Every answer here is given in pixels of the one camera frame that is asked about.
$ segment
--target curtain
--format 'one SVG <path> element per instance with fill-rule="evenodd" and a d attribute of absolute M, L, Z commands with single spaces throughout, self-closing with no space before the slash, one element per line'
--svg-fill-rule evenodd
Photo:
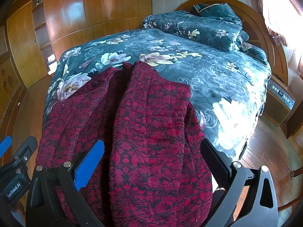
<path fill-rule="evenodd" d="M 292 49 L 303 49 L 302 16 L 290 0 L 257 0 L 259 13 L 277 45 L 284 43 Z"/>

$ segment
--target red floral jacket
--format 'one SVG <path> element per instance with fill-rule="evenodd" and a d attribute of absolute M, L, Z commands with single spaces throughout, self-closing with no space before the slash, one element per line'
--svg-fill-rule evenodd
<path fill-rule="evenodd" d="M 80 192 L 105 226 L 200 226 L 212 184 L 190 94 L 146 63 L 110 67 L 54 105 L 36 164 L 58 167 L 101 139 L 105 154 Z"/>

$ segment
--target bed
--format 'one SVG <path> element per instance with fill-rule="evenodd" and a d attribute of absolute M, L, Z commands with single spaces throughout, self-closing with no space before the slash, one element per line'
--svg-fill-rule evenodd
<path fill-rule="evenodd" d="M 250 36 L 247 43 L 262 48 L 267 59 L 261 62 L 244 52 L 197 42 L 200 31 L 199 38 L 203 39 L 198 28 L 183 26 L 183 35 L 168 33 L 168 23 L 157 28 L 162 15 L 149 16 L 143 21 L 143 29 L 108 35 L 62 54 L 48 89 L 43 126 L 55 103 L 68 98 L 95 75 L 109 66 L 119 68 L 123 62 L 140 60 L 162 77 L 191 86 L 191 102 L 205 136 L 218 151 L 238 160 L 263 112 L 270 64 L 274 62 L 273 46 L 262 17 L 237 0 L 189 0 L 169 14 L 169 19 L 176 25 L 184 22 L 181 18 L 192 19 L 193 15 L 179 10 L 188 11 L 199 3 L 228 3 Z M 224 31 L 219 30 L 217 37 L 224 36 Z"/>

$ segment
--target wooden door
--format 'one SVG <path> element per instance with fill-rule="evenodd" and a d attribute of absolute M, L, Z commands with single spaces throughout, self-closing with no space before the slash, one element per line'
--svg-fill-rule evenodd
<path fill-rule="evenodd" d="M 32 3 L 15 12 L 7 19 L 7 31 L 13 58 L 27 88 L 47 75 L 36 35 Z"/>

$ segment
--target headboard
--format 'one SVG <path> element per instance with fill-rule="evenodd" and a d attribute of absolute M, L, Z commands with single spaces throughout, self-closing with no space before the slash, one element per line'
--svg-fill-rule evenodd
<path fill-rule="evenodd" d="M 285 85 L 288 84 L 288 67 L 284 50 L 281 45 L 276 46 L 269 35 L 264 18 L 250 6 L 238 0 L 189 0 L 180 5 L 176 10 L 190 10 L 195 4 L 228 3 L 237 16 L 241 19 L 243 30 L 249 35 L 248 42 L 262 48 L 266 54 L 272 73 Z"/>

